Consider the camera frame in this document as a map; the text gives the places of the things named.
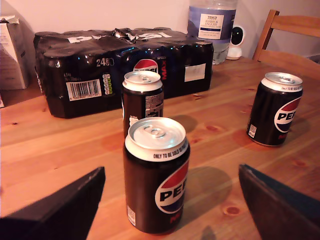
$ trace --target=black plastic wrap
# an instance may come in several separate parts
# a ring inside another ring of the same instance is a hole
[[[60,118],[120,108],[131,71],[159,73],[165,98],[210,87],[212,43],[170,28],[38,32],[33,43],[41,88]]]

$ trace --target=white wall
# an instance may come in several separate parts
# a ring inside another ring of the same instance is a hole
[[[320,17],[320,0],[239,0],[235,24],[246,30],[244,56],[252,57],[270,9]],[[169,27],[186,33],[188,10],[189,0],[1,0],[1,15],[20,17],[30,57],[33,32]],[[320,39],[274,31],[268,48],[310,56],[320,54]]]

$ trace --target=red white blue logo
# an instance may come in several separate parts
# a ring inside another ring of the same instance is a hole
[[[276,112],[274,116],[274,125],[281,133],[287,133],[289,131],[291,122],[296,114],[300,98],[301,97],[298,97],[295,100],[286,103]]]
[[[178,212],[184,205],[189,160],[161,183],[155,192],[157,207],[166,214]]]
[[[156,61],[152,59],[141,59],[134,66],[133,71],[142,71],[142,70],[158,73],[158,64]]]

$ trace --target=wood knot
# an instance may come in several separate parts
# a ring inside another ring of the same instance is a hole
[[[307,164],[304,161],[300,161],[300,160],[294,160],[293,164],[302,168],[307,166]]]
[[[194,100],[202,99],[202,96],[200,94],[197,94],[197,93],[194,93],[193,97],[195,98]]]
[[[218,132],[219,131],[219,128],[216,127],[216,126],[206,126],[206,129],[208,129],[209,131],[212,131],[212,132]]]
[[[190,144],[196,144],[197,142],[200,142],[202,139],[201,138],[195,138],[195,139],[192,139],[190,141]]]
[[[230,216],[236,216],[240,213],[240,209],[236,206],[229,206],[223,210],[223,213]]]

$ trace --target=bottle label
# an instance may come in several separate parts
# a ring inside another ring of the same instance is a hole
[[[213,43],[230,42],[236,10],[206,9],[190,6],[188,36],[208,39]]]

